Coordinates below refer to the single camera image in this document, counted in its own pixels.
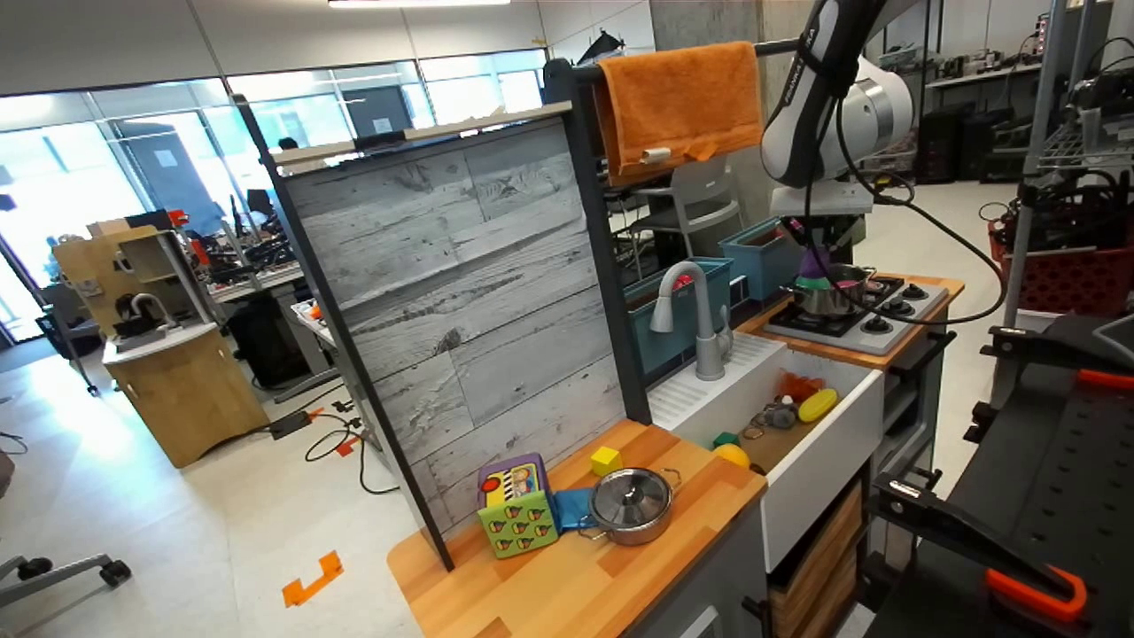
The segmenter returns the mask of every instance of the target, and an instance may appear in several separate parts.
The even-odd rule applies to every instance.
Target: ceiling light
[[[498,6],[511,0],[327,0],[334,10]]]

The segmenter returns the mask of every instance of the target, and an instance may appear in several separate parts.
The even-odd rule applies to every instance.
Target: wooden countertop
[[[944,287],[946,298],[939,303],[939,308],[933,308],[933,318],[944,318],[951,303],[961,298],[965,285],[951,280],[951,278],[906,278],[906,273],[888,273],[888,278],[905,278],[909,285],[924,285],[924,287]],[[746,322],[742,322],[742,335],[753,335],[753,336],[770,336],[770,342],[784,342],[792,351],[811,351],[823,357],[835,357],[835,361],[849,361],[849,364],[868,364],[868,368],[888,368],[927,326],[913,326],[892,351],[885,354],[860,354],[860,351],[848,351],[848,347],[833,347],[833,345],[817,345],[817,342],[798,342],[798,336],[784,336],[784,335],[766,335],[770,318],[787,306],[787,298],[779,306],[770,306],[766,313],[752,317]]]
[[[766,494],[761,474],[639,423],[561,462],[551,490],[590,486],[596,446],[615,446],[625,467],[680,471],[670,527],[648,545],[572,532],[515,559],[496,559],[481,532],[466,527],[449,538],[453,573],[424,534],[410,534],[387,564],[424,635],[620,635]]]

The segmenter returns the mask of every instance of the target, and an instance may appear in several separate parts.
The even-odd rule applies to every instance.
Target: yellow object
[[[729,462],[729,464],[737,464],[737,467],[752,467],[746,451],[737,446],[737,442],[723,442],[723,446],[717,446],[713,455],[723,456],[723,462]]]
[[[615,467],[625,467],[615,446],[598,446],[598,451],[590,451],[590,471],[596,471],[598,479],[608,474],[608,471],[615,471]]]
[[[841,403],[841,394],[835,389],[830,389],[830,386],[823,386],[817,394],[811,394],[804,403],[800,403],[800,423],[804,425],[814,425],[814,423],[823,423],[827,419],[827,410],[833,410]]]

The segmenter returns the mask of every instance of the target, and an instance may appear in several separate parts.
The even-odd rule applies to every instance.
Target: blue container
[[[776,219],[723,237],[718,251],[729,264],[732,278],[746,280],[746,303],[759,306],[779,298],[779,292],[792,280],[800,259],[809,257],[804,245],[792,245],[779,233]]]
[[[729,264],[726,259],[698,259],[707,280],[713,326],[723,331],[718,308],[729,306]],[[698,336],[698,303],[694,292],[672,292],[672,335],[653,335],[653,306],[659,298],[662,273],[626,287],[631,335],[639,342],[639,361],[645,377],[670,368],[680,354],[694,351]]]

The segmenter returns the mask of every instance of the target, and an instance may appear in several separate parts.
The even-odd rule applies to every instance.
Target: floor
[[[1014,187],[919,187],[919,202],[986,247],[983,202]],[[868,218],[857,264],[896,273],[939,273],[966,285],[952,317],[986,308],[997,280],[933,228],[905,210]],[[961,441],[966,407],[986,399],[992,364],[979,354],[986,322],[958,326],[946,354],[944,425],[934,462],[946,481],[971,446]],[[88,399],[62,357],[0,371],[0,428],[25,436],[18,474],[0,500],[0,557],[51,553],[58,564],[112,553],[134,567],[120,593],[86,573],[54,593],[0,611],[7,635],[413,635],[388,580],[387,553],[410,534],[403,498],[365,498],[358,455],[306,464],[306,451],[335,423],[316,423],[286,441],[247,436],[176,471],[152,436],[97,371]],[[371,486],[393,481],[371,456]],[[316,577],[335,550],[345,573],[312,603],[283,611],[292,577]]]

